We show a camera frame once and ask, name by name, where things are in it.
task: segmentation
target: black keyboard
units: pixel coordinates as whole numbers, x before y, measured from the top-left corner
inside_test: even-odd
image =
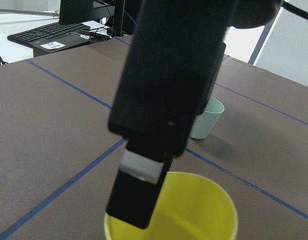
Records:
[[[82,23],[60,25],[58,22],[9,35],[9,41],[32,48],[34,44],[43,44],[46,41],[67,36],[68,33],[80,33],[81,30],[89,30],[90,27]]]

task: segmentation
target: light green cup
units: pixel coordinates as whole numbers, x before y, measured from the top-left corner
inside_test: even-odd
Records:
[[[189,136],[194,139],[206,138],[224,110],[224,105],[219,100],[211,96],[204,112],[196,117]]]

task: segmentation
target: yellow cup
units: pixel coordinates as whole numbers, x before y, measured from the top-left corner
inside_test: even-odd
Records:
[[[107,214],[104,227],[107,240],[235,240],[238,217],[230,196],[212,180],[168,172],[148,228]]]

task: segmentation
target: label sticker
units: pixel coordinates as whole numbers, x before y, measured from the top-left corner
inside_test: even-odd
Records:
[[[47,43],[47,44],[43,44],[43,45],[40,45],[40,46],[45,48],[45,49],[52,50],[52,49],[62,48],[64,46],[66,46],[66,45],[63,45],[62,43],[57,42],[57,41],[53,41],[53,42],[50,42],[50,43]]]

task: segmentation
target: desk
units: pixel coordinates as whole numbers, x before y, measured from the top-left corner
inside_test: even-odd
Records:
[[[30,47],[8,41],[7,36],[56,23],[58,20],[57,17],[52,16],[0,14],[0,56],[8,63],[32,58],[34,55]],[[95,21],[87,21],[84,24],[90,26],[91,29],[104,26]]]
[[[106,123],[130,41],[0,66],[0,240],[105,239],[125,145]],[[226,57],[212,95],[224,114],[171,170],[226,189],[238,240],[308,240],[308,87]]]

